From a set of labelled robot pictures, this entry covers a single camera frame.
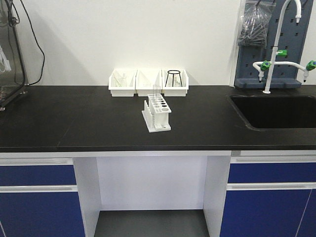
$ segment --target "glass enclosure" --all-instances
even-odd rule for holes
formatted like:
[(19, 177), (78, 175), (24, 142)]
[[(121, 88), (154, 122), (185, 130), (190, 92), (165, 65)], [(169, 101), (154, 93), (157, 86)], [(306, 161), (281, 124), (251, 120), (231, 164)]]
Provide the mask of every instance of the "glass enclosure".
[(25, 84), (25, 74), (17, 42), (15, 27), (8, 23), (8, 4), (11, 0), (0, 0), (0, 105)]

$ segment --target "white plastic tray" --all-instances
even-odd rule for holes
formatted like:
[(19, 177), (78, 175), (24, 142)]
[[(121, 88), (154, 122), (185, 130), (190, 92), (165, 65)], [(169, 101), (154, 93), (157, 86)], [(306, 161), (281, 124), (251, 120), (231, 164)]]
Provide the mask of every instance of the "white plastic tray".
[(136, 74), (136, 92), (138, 96), (147, 96), (153, 94), (154, 86), (161, 88), (162, 77), (160, 69), (138, 69)]
[(180, 83), (179, 75), (175, 75), (173, 86), (171, 74), (169, 74), (168, 81), (166, 84), (169, 70), (170, 69), (162, 70), (162, 93), (164, 94), (164, 96), (186, 96), (189, 90), (189, 77), (186, 70), (178, 69), (180, 71), (182, 85)]
[(136, 93), (136, 69), (114, 69), (109, 77), (113, 97), (133, 97)]

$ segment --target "black sink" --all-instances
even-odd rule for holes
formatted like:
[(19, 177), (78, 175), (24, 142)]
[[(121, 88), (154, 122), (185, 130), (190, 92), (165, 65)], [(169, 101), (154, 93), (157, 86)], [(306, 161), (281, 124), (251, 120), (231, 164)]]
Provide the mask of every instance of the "black sink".
[(313, 96), (230, 96), (232, 105), (253, 128), (316, 127)]

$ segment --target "green valve handle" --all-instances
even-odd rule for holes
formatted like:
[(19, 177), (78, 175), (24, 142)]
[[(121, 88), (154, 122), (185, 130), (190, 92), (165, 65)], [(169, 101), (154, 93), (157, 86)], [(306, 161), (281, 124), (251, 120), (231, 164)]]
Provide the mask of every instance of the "green valve handle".
[(311, 71), (315, 68), (316, 68), (316, 61), (314, 60), (310, 61), (306, 66), (307, 71)]
[(285, 57), (285, 56), (287, 56), (287, 50), (285, 50), (285, 49), (279, 50), (277, 52), (277, 55), (280, 57)]
[(269, 61), (264, 61), (261, 66), (260, 66), (260, 70), (261, 71), (265, 71), (267, 69), (269, 69), (269, 67), (271, 66), (271, 63)]

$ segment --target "white wall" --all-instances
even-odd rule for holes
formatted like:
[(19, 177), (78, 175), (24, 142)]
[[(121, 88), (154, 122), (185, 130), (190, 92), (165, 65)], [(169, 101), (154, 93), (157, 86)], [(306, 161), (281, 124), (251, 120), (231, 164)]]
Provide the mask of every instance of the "white wall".
[[(185, 68), (191, 85), (230, 83), (241, 0), (24, 0), (47, 63), (42, 85), (107, 85), (113, 68)], [(18, 0), (30, 82), (41, 55)], [(316, 7), (302, 62), (316, 58)], [(311, 72), (308, 83), (316, 83)]]
[(97, 158), (103, 210), (203, 209), (207, 157)]

